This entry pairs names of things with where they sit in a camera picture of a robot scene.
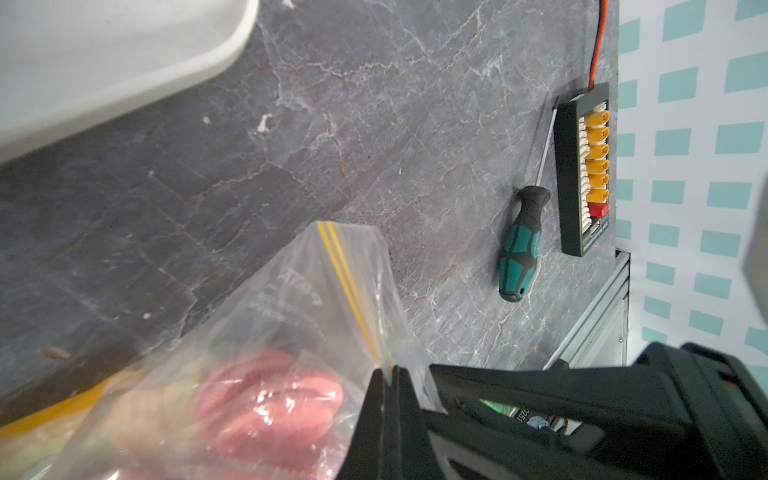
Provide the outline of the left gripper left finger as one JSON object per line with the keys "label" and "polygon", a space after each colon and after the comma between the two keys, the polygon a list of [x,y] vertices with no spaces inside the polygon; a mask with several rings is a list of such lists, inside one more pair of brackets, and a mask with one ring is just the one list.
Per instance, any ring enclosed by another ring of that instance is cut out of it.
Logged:
{"label": "left gripper left finger", "polygon": [[409,372],[395,367],[386,379],[375,370],[336,478],[443,477]]}

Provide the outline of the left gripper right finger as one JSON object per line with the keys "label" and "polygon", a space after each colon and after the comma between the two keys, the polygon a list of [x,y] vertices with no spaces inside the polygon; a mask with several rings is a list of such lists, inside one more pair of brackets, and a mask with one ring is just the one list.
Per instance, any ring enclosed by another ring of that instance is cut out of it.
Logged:
{"label": "left gripper right finger", "polygon": [[737,358],[649,345],[626,367],[501,371],[434,364],[426,417],[460,479],[763,479],[767,398]]}

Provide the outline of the ziploc bag of cookies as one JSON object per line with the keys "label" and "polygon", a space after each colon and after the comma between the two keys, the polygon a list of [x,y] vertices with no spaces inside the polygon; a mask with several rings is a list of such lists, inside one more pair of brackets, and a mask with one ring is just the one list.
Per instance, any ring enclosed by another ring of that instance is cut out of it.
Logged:
{"label": "ziploc bag of cookies", "polygon": [[441,406],[381,232],[308,226],[173,348],[4,426],[5,479],[331,479],[375,371]]}

